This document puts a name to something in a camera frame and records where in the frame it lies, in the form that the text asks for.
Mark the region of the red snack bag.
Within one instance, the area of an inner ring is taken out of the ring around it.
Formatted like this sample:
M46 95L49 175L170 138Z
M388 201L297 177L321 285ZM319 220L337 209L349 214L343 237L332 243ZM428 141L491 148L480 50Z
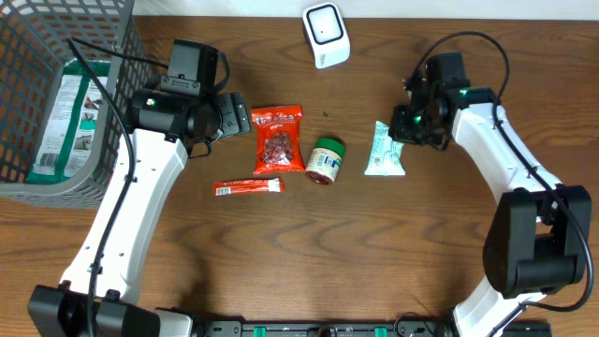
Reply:
M254 175L304 171L300 153L301 105L252 110L257 127Z

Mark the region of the teal tissue packet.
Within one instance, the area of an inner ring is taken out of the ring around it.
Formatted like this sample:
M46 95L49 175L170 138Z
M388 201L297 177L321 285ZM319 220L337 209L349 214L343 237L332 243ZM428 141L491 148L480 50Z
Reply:
M404 176L402 162L403 143L393 140L388 134L389 127L377 121L373 135L373 144L364 171L366 176Z

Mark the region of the red stick packet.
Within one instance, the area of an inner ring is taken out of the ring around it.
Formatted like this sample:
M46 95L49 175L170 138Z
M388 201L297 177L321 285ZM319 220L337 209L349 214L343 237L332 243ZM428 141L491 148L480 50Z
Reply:
M284 182L280 178L224 181L213 184L216 197L253 193L283 193Z

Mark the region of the green-lid seasoning jar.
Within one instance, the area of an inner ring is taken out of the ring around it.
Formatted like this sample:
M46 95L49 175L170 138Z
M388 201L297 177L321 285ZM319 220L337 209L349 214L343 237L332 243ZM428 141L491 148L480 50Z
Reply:
M317 140L305 170L306 177L314 183L333 184L338 176L343 157L344 145L332 138Z

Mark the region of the green 3M product package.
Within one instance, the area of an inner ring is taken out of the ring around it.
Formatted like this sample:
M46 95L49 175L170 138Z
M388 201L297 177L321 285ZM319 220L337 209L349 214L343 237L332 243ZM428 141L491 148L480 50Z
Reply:
M77 60L67 63L28 183L64 182L83 168L103 105L104 97L90 73Z

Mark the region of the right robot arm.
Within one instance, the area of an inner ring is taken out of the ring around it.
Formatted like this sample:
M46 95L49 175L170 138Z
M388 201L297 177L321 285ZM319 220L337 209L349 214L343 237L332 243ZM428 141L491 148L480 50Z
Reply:
M489 88L423 89L395 108L389 135L474 161L497 209L483 247L484 277L452 311L445 333L500 336L531 307L573 312L594 283L588 244L591 196L566 186L526 148Z

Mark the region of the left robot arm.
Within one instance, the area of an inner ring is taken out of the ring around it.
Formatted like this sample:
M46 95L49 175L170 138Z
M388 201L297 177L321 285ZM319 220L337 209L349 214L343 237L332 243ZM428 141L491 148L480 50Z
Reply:
M149 246L170 189L198 143L247 133L242 93L139 89L122 150L90 232L58 286L35 287L28 314L42 336L198 336L176 309L138 306Z

